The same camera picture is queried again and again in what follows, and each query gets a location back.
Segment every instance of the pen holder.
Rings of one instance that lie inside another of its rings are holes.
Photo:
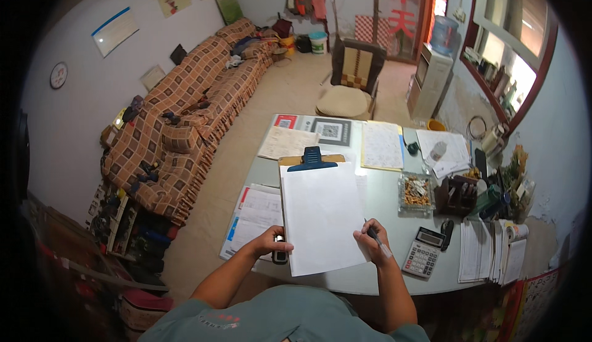
[[[472,184],[475,193],[470,196],[462,196],[461,190],[463,185]],[[458,217],[467,216],[477,204],[477,180],[470,177],[456,175],[452,179],[445,177],[442,185],[434,189],[434,196],[436,198],[436,214],[438,215],[452,215]]]

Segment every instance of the clipboard clip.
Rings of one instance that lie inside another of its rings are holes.
[[[314,170],[317,168],[337,167],[337,162],[323,162],[321,160],[321,148],[319,146],[307,146],[301,157],[302,164],[291,166],[288,172]]]

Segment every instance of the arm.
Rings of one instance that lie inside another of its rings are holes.
[[[259,257],[271,251],[288,252],[294,249],[290,243],[274,242],[273,237],[277,234],[283,235],[284,228],[274,225],[245,244],[231,259],[208,275],[190,298],[202,300],[214,309],[227,308]]]
[[[390,249],[387,231],[376,219],[369,220],[362,231],[355,231],[353,236],[368,249],[372,262],[376,265],[378,293],[386,315],[385,329],[392,332],[403,324],[417,324],[415,304],[407,291],[401,269],[395,258],[386,258],[376,241],[366,234],[370,226],[374,227],[380,240]]]

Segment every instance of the chair seat cushion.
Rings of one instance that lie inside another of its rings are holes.
[[[336,85],[319,100],[317,109],[329,116],[355,117],[367,111],[368,102],[360,89]]]

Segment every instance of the white bucket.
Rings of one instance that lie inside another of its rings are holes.
[[[318,55],[327,54],[327,36],[322,39],[310,39],[313,53]]]

